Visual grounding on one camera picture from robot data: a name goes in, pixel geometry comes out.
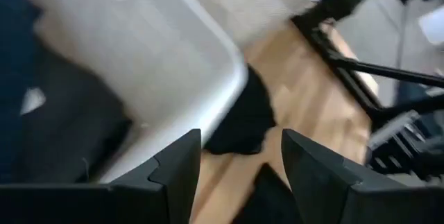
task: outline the gray carpet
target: gray carpet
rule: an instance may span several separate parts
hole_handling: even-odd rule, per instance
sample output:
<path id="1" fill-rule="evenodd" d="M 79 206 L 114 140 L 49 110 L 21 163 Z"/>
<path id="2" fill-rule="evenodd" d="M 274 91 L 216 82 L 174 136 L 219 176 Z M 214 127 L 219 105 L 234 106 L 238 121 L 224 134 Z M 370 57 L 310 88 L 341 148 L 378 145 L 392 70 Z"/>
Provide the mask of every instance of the gray carpet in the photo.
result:
<path id="1" fill-rule="evenodd" d="M 364 62 L 433 74 L 437 69 L 444 71 L 444 53 L 429 44 L 418 18 L 442 3 L 411 0 L 403 6 L 398 0 L 365 0 L 354 15 L 337 24 L 337 29 Z M 392 105 L 396 80 L 374 78 L 379 84 L 380 101 Z"/>

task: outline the black metal frame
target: black metal frame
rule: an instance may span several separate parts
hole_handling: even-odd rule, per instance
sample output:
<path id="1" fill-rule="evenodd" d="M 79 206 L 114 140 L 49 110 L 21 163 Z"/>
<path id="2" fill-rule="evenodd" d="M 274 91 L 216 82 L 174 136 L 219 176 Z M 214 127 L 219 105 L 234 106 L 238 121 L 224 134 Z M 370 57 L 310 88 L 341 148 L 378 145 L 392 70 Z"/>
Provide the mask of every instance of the black metal frame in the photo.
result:
<path id="1" fill-rule="evenodd" d="M 397 80 L 418 83 L 434 87 L 444 88 L 444 78 L 430 76 L 417 72 L 383 67 L 376 64 L 368 64 L 351 58 L 345 58 L 331 43 L 326 33 L 321 30 L 320 24 L 326 19 L 340 20 L 352 14 L 354 8 L 361 0 L 322 0 L 314 8 L 303 15 L 295 16 L 291 21 L 299 28 L 309 44 L 322 57 L 333 74 L 343 83 L 344 87 L 356 99 L 373 122 L 373 130 L 380 128 L 397 115 L 415 110 L 419 114 L 444 109 L 444 95 L 433 96 L 409 103 L 384 107 L 378 98 L 368 88 L 356 71 L 367 74 L 394 78 Z M 405 5 L 408 0 L 401 0 Z"/>

